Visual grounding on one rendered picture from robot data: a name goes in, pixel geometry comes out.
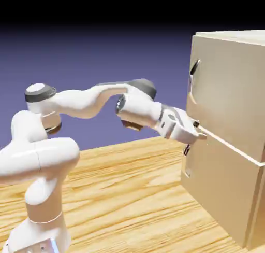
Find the light wood cabinet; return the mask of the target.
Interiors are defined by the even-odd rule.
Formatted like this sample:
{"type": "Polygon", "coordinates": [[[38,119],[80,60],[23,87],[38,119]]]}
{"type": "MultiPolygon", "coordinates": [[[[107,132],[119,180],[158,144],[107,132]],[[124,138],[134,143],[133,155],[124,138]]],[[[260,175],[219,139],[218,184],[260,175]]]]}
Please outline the light wood cabinet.
{"type": "Polygon", "coordinates": [[[265,245],[265,30],[192,38],[187,114],[207,135],[182,186],[242,247],[265,245]]]}

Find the light wood cabinet door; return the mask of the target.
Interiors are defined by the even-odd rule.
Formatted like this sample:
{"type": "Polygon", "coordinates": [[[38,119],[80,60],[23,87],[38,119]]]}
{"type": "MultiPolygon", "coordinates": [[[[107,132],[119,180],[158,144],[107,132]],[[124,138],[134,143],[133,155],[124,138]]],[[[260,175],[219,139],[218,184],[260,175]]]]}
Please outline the light wood cabinet door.
{"type": "Polygon", "coordinates": [[[251,232],[261,163],[212,133],[196,141],[187,155],[190,178],[182,186],[242,247],[251,232]]]}
{"type": "Polygon", "coordinates": [[[199,32],[188,114],[253,159],[265,159],[265,30],[199,32]]]}

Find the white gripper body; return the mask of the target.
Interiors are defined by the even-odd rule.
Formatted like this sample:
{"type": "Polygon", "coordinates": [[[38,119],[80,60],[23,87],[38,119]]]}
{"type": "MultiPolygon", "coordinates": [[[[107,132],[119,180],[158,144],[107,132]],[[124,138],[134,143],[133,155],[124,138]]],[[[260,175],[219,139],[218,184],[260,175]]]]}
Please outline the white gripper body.
{"type": "Polygon", "coordinates": [[[193,144],[199,136],[186,111],[176,107],[162,107],[158,133],[184,144],[193,144]]]}

